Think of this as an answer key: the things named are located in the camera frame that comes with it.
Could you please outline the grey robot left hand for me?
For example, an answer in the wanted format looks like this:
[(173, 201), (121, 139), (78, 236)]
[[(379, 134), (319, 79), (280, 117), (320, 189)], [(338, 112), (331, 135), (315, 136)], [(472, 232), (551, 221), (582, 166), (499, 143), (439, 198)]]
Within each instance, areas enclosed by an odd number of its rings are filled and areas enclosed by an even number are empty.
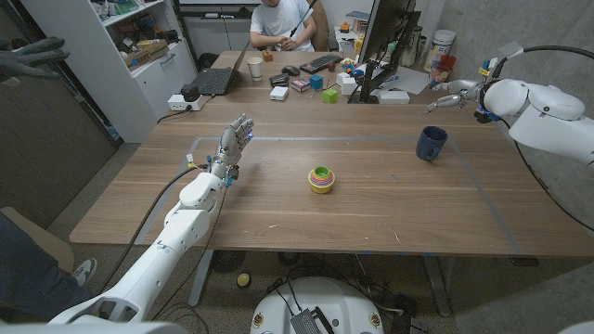
[(239, 178), (239, 160), (242, 150), (252, 140), (253, 119), (242, 114), (234, 120), (222, 133), (208, 172), (219, 178)]

